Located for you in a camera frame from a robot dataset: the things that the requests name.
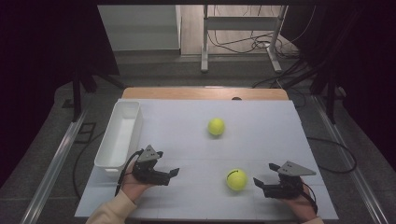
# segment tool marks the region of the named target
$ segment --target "yellow tennis ball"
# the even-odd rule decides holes
[[[213,135],[220,135],[225,129],[224,121],[219,118],[214,118],[207,124],[207,129]]]
[[[241,169],[232,169],[227,174],[227,185],[232,190],[241,190],[245,188],[248,182],[247,174]]]

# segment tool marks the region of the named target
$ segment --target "white plastic container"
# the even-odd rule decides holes
[[[125,162],[137,151],[143,117],[138,102],[118,101],[114,105],[95,166],[110,177],[120,177]]]

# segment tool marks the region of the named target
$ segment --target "electronic device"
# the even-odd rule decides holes
[[[137,160],[134,162],[134,168],[130,174],[125,174],[129,163],[134,158],[134,156],[139,156]],[[160,172],[154,170],[154,166],[157,163],[158,159],[163,156],[163,152],[156,152],[151,145],[148,145],[146,149],[141,149],[136,151],[126,162],[124,169],[120,174],[120,178],[118,181],[116,195],[120,191],[120,187],[122,186],[122,181],[125,175],[133,175],[134,178],[141,182],[142,184],[152,184],[152,185],[165,185],[169,184],[169,181],[172,177],[177,176],[179,168],[171,170],[169,173]]]
[[[278,172],[279,184],[265,185],[262,181],[253,177],[254,184],[262,189],[266,198],[291,200],[302,195],[312,204],[315,213],[318,211],[316,200],[313,200],[307,193],[304,192],[304,183],[300,178],[301,175],[316,175],[317,173],[315,171],[307,169],[291,161],[287,161],[282,166],[270,163],[269,167],[271,170]]]

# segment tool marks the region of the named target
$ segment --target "table leg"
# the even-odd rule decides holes
[[[204,5],[204,44],[202,45],[201,52],[201,72],[206,73],[208,69],[208,55],[207,55],[207,5]]]
[[[267,45],[268,56],[270,57],[271,63],[276,73],[282,72],[282,68],[280,67],[279,61],[276,57],[275,46],[277,37],[279,36],[280,28],[283,23],[283,19],[285,18],[286,8],[286,6],[281,6],[279,15],[277,16],[276,27],[271,39],[271,43]]]

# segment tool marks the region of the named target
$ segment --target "wall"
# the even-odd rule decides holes
[[[98,6],[111,48],[180,49],[180,6]]]

